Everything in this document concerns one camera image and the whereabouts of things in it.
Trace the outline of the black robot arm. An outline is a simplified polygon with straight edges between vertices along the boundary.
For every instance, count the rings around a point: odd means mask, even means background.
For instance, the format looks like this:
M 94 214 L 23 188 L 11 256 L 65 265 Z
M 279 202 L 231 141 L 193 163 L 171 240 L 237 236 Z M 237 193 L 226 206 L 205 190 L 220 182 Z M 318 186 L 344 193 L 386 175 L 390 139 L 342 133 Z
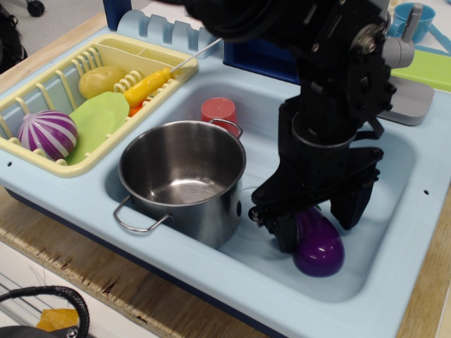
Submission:
M 279 249 L 297 246 L 295 217 L 329 201 L 343 228 L 362 216 L 378 179 L 378 114 L 391 108 L 395 87 L 383 58 L 381 7 L 372 1 L 183 1 L 214 36 L 230 43 L 261 38 L 295 58 L 298 96 L 279 109 L 275 173 L 252 194 L 251 218 Z

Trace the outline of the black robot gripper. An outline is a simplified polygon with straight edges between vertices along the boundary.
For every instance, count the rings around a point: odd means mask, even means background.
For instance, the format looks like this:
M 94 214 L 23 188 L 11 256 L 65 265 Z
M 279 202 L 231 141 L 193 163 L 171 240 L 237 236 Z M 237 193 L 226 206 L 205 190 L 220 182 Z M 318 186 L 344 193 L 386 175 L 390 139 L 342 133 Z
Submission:
M 324 201 L 344 230 L 357 225 L 378 180 L 377 163 L 383 151 L 377 147 L 353 147 L 360 139 L 378 139 L 383 127 L 376 118 L 370 131 L 340 129 L 336 139 L 311 131 L 299 107 L 298 97 L 279 108 L 279 165 L 274 174 L 252 194 L 250 218 L 267 226 L 283 253 L 297 246 L 295 214 Z

